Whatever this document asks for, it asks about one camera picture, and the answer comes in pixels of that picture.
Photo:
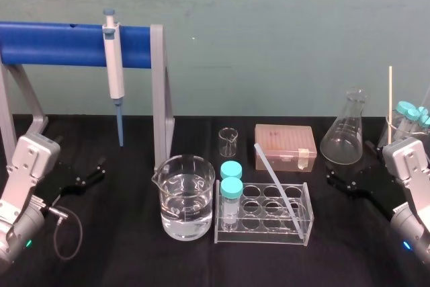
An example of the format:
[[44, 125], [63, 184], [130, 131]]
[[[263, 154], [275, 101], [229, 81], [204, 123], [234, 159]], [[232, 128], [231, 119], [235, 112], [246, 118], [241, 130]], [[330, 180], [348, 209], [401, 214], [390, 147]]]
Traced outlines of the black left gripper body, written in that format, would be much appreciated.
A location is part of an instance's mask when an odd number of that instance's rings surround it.
[[86, 178], [70, 165], [58, 162], [42, 181], [42, 199], [47, 206], [54, 206], [63, 196], [80, 194]]

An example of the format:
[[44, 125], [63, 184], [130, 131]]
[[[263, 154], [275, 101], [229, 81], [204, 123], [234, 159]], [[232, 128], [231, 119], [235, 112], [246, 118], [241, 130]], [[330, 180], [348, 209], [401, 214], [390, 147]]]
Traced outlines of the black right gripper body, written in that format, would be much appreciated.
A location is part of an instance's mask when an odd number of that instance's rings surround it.
[[394, 182], [385, 166], [370, 165], [357, 173], [354, 179], [355, 193], [369, 200], [380, 212], [392, 212], [394, 208]]

